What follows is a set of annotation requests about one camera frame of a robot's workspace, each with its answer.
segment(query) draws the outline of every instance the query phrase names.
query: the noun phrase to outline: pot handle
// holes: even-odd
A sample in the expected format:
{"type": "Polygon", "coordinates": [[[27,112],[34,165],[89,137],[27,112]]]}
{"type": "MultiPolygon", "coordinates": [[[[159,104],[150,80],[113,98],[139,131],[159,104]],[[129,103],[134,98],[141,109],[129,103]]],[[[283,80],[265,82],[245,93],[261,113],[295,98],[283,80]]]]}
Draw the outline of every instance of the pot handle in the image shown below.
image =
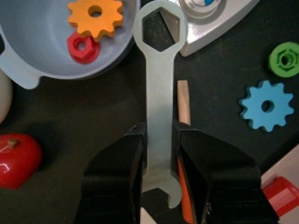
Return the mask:
{"type": "Polygon", "coordinates": [[[6,39],[2,26],[0,40],[4,42],[4,50],[0,52],[0,69],[23,88],[36,88],[40,82],[42,72],[27,64],[16,54],[6,39]]]}

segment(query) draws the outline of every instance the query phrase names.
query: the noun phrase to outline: open-end wrench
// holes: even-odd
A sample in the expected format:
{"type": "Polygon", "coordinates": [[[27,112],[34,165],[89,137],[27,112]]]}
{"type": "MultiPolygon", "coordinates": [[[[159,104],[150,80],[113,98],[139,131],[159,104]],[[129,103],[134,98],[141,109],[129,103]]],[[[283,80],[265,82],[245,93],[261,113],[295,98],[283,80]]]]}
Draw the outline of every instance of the open-end wrench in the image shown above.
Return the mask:
{"type": "Polygon", "coordinates": [[[146,57],[147,169],[143,192],[161,188],[169,194],[169,207],[182,201],[182,188],[173,172],[174,58],[187,39],[187,22],[181,7],[165,0],[149,3],[139,11],[134,28],[135,42],[146,57]],[[179,41],[163,52],[145,42],[143,23],[158,11],[178,21],[179,41]]]}

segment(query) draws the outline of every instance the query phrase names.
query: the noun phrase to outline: gray bowl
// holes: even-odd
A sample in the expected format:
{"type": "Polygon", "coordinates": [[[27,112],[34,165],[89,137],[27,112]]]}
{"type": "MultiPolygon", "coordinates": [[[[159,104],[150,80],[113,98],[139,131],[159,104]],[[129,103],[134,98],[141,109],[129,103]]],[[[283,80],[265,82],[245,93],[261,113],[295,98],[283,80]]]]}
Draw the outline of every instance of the gray bowl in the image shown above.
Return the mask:
{"type": "Polygon", "coordinates": [[[42,76],[74,80],[103,74],[127,54],[141,0],[123,0],[125,25],[117,28],[114,38],[101,40],[99,57],[87,65],[75,62],[68,52],[67,38],[76,31],[68,23],[68,2],[0,1],[0,68],[24,88],[35,88],[42,76]]]}

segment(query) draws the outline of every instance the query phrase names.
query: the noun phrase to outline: red toy piece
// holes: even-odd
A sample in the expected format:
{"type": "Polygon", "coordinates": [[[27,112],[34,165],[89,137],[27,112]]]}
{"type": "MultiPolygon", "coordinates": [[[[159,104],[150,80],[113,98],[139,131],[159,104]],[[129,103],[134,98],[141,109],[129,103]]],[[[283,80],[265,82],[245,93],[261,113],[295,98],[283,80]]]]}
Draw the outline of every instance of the red toy piece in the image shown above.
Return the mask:
{"type": "Polygon", "coordinates": [[[42,146],[24,134],[0,136],[0,188],[16,189],[43,160],[42,146]]]}
{"type": "Polygon", "coordinates": [[[277,178],[263,191],[279,217],[299,206],[299,189],[286,178],[277,178]]]}
{"type": "Polygon", "coordinates": [[[83,38],[76,32],[68,37],[70,56],[80,64],[89,64],[97,60],[101,45],[91,36],[83,38]]]}

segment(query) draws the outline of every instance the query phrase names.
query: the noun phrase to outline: green gear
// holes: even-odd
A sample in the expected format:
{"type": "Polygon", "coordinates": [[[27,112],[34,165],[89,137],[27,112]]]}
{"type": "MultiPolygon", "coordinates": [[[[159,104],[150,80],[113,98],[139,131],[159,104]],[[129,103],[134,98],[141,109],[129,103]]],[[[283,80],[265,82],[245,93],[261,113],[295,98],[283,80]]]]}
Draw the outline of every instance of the green gear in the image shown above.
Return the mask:
{"type": "Polygon", "coordinates": [[[279,45],[270,55],[269,66],[279,77],[290,78],[299,74],[299,45],[294,42],[279,45]]]}

